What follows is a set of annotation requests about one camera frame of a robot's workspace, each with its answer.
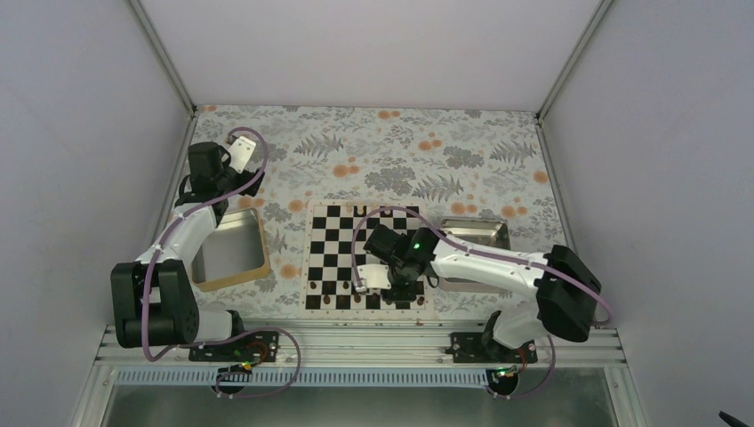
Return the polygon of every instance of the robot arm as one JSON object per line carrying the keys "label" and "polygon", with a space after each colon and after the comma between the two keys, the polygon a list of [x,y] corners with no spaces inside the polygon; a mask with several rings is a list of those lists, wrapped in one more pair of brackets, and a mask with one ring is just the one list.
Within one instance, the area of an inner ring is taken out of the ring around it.
{"label": "robot arm", "polygon": [[[364,248],[387,265],[359,267],[359,272],[365,273],[365,288],[380,289],[383,297],[397,301],[397,297],[405,296],[402,290],[414,288],[410,285],[421,275],[477,281],[524,298],[516,308],[497,311],[490,317],[485,329],[488,340],[506,349],[516,349],[526,341],[547,334],[573,342],[589,338],[597,303],[562,278],[529,266],[533,262],[546,264],[581,281],[598,294],[601,285],[573,251],[555,245],[547,254],[523,254],[465,242],[454,236],[445,237],[467,250],[452,246],[426,228],[411,235],[399,235],[378,225]],[[521,265],[500,261],[480,256],[477,251],[525,258],[530,262]]]}
{"label": "robot arm", "polygon": [[[230,336],[231,313],[200,310],[194,298],[184,262],[191,262],[202,242],[212,234],[228,209],[228,201],[206,202],[246,185],[254,173],[246,171],[255,143],[237,138],[229,149],[214,142],[201,142],[188,148],[190,174],[179,188],[173,218],[157,241],[135,262],[119,263],[110,274],[116,336],[125,348],[141,346],[140,298],[147,267],[155,255],[149,298],[148,335],[151,345],[190,344]],[[255,196],[261,178],[242,194]],[[191,190],[186,191],[186,183]],[[180,221],[180,227],[169,233]]]}

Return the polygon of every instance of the metal tray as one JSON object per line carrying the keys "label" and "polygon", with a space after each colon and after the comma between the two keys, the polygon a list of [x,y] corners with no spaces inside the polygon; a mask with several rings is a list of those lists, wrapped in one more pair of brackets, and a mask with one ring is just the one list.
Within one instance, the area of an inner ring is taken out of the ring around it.
{"label": "metal tray", "polygon": [[191,263],[191,279],[205,292],[263,278],[269,272],[264,229],[253,208],[226,213]]}
{"label": "metal tray", "polygon": [[[480,218],[445,218],[440,222],[440,229],[467,242],[510,249],[508,225],[502,221]],[[439,287],[450,292],[484,294],[501,294],[504,292],[499,287],[458,278],[441,278]]]}

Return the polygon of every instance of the orange flower pattern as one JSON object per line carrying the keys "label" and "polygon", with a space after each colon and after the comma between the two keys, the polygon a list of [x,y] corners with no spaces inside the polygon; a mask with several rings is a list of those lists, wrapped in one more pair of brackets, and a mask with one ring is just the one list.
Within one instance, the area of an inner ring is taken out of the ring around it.
{"label": "orange flower pattern", "polygon": [[[200,111],[193,142],[224,143],[235,125],[267,139],[267,191],[232,197],[229,212],[260,213],[272,262],[266,278],[197,293],[201,306],[251,318],[297,318],[308,202],[315,199],[389,204],[420,198],[434,223],[443,216],[507,222],[517,250],[546,251],[565,243],[529,113],[233,105]],[[260,161],[258,147],[247,169]],[[481,296],[438,292],[437,316],[487,318],[520,301]]]}

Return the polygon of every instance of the white wall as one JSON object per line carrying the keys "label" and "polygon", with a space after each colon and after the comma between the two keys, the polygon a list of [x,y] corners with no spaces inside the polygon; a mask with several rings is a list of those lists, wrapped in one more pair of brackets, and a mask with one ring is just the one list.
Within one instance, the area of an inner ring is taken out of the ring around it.
{"label": "white wall", "polygon": [[546,119],[652,425],[754,425],[754,3],[617,2]]}
{"label": "white wall", "polygon": [[142,0],[197,103],[539,109],[598,0]]}
{"label": "white wall", "polygon": [[0,10],[0,424],[67,425],[188,119],[125,2]]}

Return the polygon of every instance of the purple cable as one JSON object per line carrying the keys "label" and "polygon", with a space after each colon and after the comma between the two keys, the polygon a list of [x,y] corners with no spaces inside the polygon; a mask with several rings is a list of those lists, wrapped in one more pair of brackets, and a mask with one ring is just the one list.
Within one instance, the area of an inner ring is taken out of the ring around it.
{"label": "purple cable", "polygon": [[[440,240],[446,242],[448,245],[460,251],[463,251],[464,253],[467,252],[466,246],[456,243],[452,241],[451,239],[447,238],[446,236],[444,236],[443,233],[441,233],[440,230],[438,230],[434,225],[430,224],[426,218],[412,211],[411,209],[406,209],[405,207],[401,207],[401,206],[384,206],[379,209],[375,209],[371,211],[370,213],[368,213],[367,215],[365,215],[365,217],[362,218],[361,221],[359,221],[357,226],[354,228],[353,238],[351,239],[351,268],[353,269],[354,277],[356,278],[357,283],[361,284],[361,276],[358,274],[358,268],[356,266],[356,241],[357,241],[358,231],[361,230],[362,227],[364,227],[364,224],[366,223],[367,219],[369,219],[372,216],[375,216],[376,214],[379,214],[380,212],[385,212],[385,211],[399,211],[399,212],[405,212],[407,214],[410,214],[411,216],[418,218],[419,221],[421,221],[425,226],[427,226],[428,229],[430,229],[433,233],[435,233],[435,235],[438,238],[440,238]],[[503,254],[492,254],[492,253],[480,251],[477,249],[470,249],[468,252],[469,254],[472,254],[472,255],[484,256],[486,258],[492,258],[498,261],[513,262],[514,264],[518,264],[518,265],[529,265],[528,260],[524,258],[518,258],[515,256],[508,256],[508,255],[503,255]],[[561,271],[555,270],[552,267],[539,263],[539,262],[532,262],[531,266],[539,270],[544,270],[553,276],[562,278],[563,280],[570,283],[571,285],[576,286],[580,291],[584,292],[585,294],[590,296],[592,299],[594,299],[594,301],[596,301],[599,305],[601,305],[605,309],[605,311],[607,311],[607,319],[601,322],[596,322],[595,323],[596,325],[605,324],[613,316],[613,309],[610,308],[610,305],[604,299],[602,299],[602,297],[599,296],[599,294],[589,289],[582,282],[568,276],[567,274]]]}
{"label": "purple cable", "polygon": [[[296,378],[298,378],[299,372],[301,371],[301,347],[299,347],[299,343],[296,341],[295,338],[293,338],[293,335],[291,335],[288,331],[286,331],[286,330],[284,330],[282,328],[274,327],[274,326],[258,327],[256,329],[252,329],[250,331],[246,331],[246,332],[243,332],[242,334],[238,334],[238,335],[236,335],[234,337],[228,338],[227,340],[210,341],[210,342],[205,342],[204,344],[207,344],[207,345],[222,345],[222,344],[227,344],[229,342],[234,342],[235,340],[239,340],[239,339],[241,339],[241,338],[243,338],[243,337],[245,337],[247,335],[256,334],[257,332],[260,332],[260,331],[279,332],[280,334],[283,334],[283,335],[287,336],[288,339],[291,340],[291,342],[293,343],[293,347],[296,348],[296,356],[297,356],[296,357],[296,370],[293,371],[293,376],[291,376],[291,379],[288,380],[287,383],[281,385],[280,387],[274,389],[273,391],[266,391],[264,393],[258,393],[258,394],[232,395],[232,394],[228,394],[228,393],[224,393],[224,392],[220,391],[220,383],[222,382],[222,380],[228,378],[229,376],[233,376],[233,375],[237,375],[237,374],[251,375],[252,373],[251,372],[246,372],[246,371],[236,371],[236,372],[228,371],[226,373],[223,373],[223,374],[219,375],[217,377],[217,381],[214,384],[214,390],[218,394],[218,396],[228,396],[231,399],[266,398],[268,396],[273,396],[273,395],[276,395],[278,393],[282,393],[283,391],[288,390],[291,387],[291,385],[293,385],[293,383],[296,382]],[[186,347],[195,347],[197,345],[199,345],[199,344],[198,343],[193,343],[193,344],[190,344],[190,345],[188,345]]]}
{"label": "purple cable", "polygon": [[[267,150],[267,143],[264,141],[264,138],[262,138],[260,133],[253,130],[251,127],[243,127],[243,126],[236,127],[232,129],[230,132],[228,132],[228,137],[232,136],[233,133],[240,132],[240,131],[253,133],[253,135],[256,136],[260,141],[262,150],[264,151],[264,157],[262,158],[259,171],[257,171],[257,173],[254,174],[254,176],[252,177],[250,181],[248,181],[246,184],[242,185],[238,189],[230,191],[229,193],[224,194],[222,196],[213,198],[212,200],[208,202],[204,202],[201,205],[194,206],[191,209],[188,209],[188,211],[186,211],[185,213],[183,213],[182,216],[178,217],[178,219],[171,222],[170,225],[168,225],[168,227],[163,232],[162,237],[157,241],[157,244],[160,247],[165,245],[165,242],[167,242],[167,239],[171,236],[171,234],[175,231],[175,229],[177,229],[178,226],[180,226],[183,223],[184,218],[188,218],[191,214],[198,211],[199,209],[202,209],[203,207],[213,205],[217,202],[221,202],[229,197],[239,194],[240,192],[254,185],[254,183],[260,179],[262,173],[264,173],[264,169],[267,167],[267,159],[269,156],[269,153]],[[149,327],[148,327],[149,326],[149,295],[152,292],[152,274],[155,271],[157,258],[160,257],[161,253],[162,253],[161,250],[155,251],[152,254],[152,258],[149,260],[149,265],[147,266],[147,276],[144,278],[144,293],[141,296],[141,349],[144,350],[144,357],[147,358],[147,360],[150,362],[158,361],[160,358],[162,358],[165,355],[165,353],[175,348],[174,345],[167,346],[164,349],[162,349],[159,353],[157,353],[156,356],[153,356],[152,352],[149,350]]]}

